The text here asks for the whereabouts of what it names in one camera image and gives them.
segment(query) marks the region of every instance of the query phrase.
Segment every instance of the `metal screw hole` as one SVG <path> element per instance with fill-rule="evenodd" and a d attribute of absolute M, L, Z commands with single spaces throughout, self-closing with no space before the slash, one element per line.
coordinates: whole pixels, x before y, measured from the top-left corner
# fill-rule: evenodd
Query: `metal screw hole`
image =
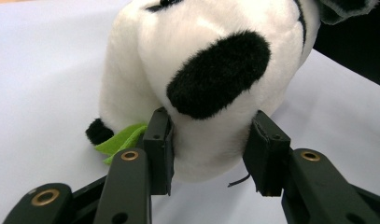
<path fill-rule="evenodd" d="M 314 152 L 304 151 L 301 156 L 308 161 L 320 161 L 320 156 Z"/>
<path fill-rule="evenodd" d="M 52 203 L 59 196 L 59 191 L 57 189 L 46 189 L 39 192 L 32 199 L 32 205 L 34 206 L 43 206 L 49 203 Z"/>
<path fill-rule="evenodd" d="M 125 161 L 133 161 L 139 157 L 139 154 L 136 151 L 127 151 L 123 153 L 120 158 Z"/>

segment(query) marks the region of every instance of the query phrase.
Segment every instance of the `black eye patch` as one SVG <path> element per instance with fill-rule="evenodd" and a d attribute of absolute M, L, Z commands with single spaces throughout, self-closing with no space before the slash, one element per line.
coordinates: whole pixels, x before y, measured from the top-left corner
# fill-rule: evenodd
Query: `black eye patch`
<path fill-rule="evenodd" d="M 262 77 L 270 55 L 269 44 L 256 32 L 220 39 L 183 64 L 167 86 L 167 97 L 182 114 L 211 118 Z"/>
<path fill-rule="evenodd" d="M 148 7 L 148 8 L 146 8 L 146 10 L 148 10 L 150 12 L 158 12 L 164 8 L 168 8 L 168 7 L 170 7 L 174 4 L 177 4 L 181 1 L 183 1 L 183 0 L 161 0 L 159 5 L 153 6 L 153 7 Z"/>

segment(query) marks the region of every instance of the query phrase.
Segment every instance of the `gray surface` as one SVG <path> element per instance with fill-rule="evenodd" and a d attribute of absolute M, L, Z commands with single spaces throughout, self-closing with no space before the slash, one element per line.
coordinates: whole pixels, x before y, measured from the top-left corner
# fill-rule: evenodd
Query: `gray surface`
<path fill-rule="evenodd" d="M 0 223 L 32 188 L 77 190 L 106 174 L 84 135 L 97 117 L 106 38 L 126 1 L 0 5 Z M 330 158 L 345 178 L 380 195 L 380 87 L 313 51 L 274 113 L 292 147 Z M 286 223 L 243 164 L 202 184 L 153 197 L 153 223 Z"/>

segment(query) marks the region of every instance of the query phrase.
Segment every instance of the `panda plush head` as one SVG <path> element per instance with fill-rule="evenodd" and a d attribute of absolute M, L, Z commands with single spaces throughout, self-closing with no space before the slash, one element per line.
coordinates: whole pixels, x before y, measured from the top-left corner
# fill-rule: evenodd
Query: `panda plush head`
<path fill-rule="evenodd" d="M 100 144 L 165 107 L 175 178 L 204 181 L 238 163 L 250 121 L 271 115 L 308 57 L 320 21 L 375 0 L 133 0 L 115 19 L 100 92 Z"/>

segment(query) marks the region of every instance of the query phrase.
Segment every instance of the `white fur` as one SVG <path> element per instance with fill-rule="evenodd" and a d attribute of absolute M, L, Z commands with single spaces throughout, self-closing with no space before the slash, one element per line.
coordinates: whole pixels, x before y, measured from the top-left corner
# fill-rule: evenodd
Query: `white fur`
<path fill-rule="evenodd" d="M 293 0 L 183 0 L 165 11 L 158 1 L 134 0 L 114 22 L 106 56 L 100 115 L 115 133 L 149 121 L 163 105 L 175 124 L 175 178 L 202 181 L 240 161 L 257 110 L 271 115 L 312 49 L 319 26 L 317 3 L 302 0 L 307 36 Z M 262 78 L 213 118 L 195 120 L 170 104 L 166 87 L 191 55 L 232 33 L 250 30 L 270 44 Z"/>

